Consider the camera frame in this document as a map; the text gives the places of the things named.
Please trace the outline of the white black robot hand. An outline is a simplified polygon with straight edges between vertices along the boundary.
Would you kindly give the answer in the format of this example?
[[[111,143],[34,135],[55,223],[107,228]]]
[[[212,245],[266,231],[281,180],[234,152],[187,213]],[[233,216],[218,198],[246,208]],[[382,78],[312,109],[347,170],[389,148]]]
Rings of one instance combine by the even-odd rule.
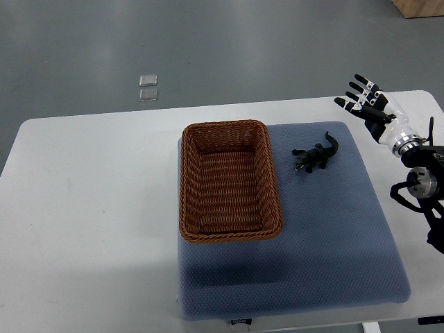
[[[409,118],[400,104],[376,83],[356,74],[349,82],[351,92],[334,102],[353,116],[364,120],[372,138],[385,145],[396,157],[422,144],[420,135],[409,126]]]

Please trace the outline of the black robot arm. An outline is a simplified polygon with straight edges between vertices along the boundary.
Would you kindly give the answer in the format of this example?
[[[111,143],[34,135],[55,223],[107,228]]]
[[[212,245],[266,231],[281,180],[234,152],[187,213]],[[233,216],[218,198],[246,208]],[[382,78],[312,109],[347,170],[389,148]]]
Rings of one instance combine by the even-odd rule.
[[[404,182],[391,187],[390,197],[421,213],[429,225],[427,243],[443,252],[443,147],[414,146],[401,155],[410,171]]]

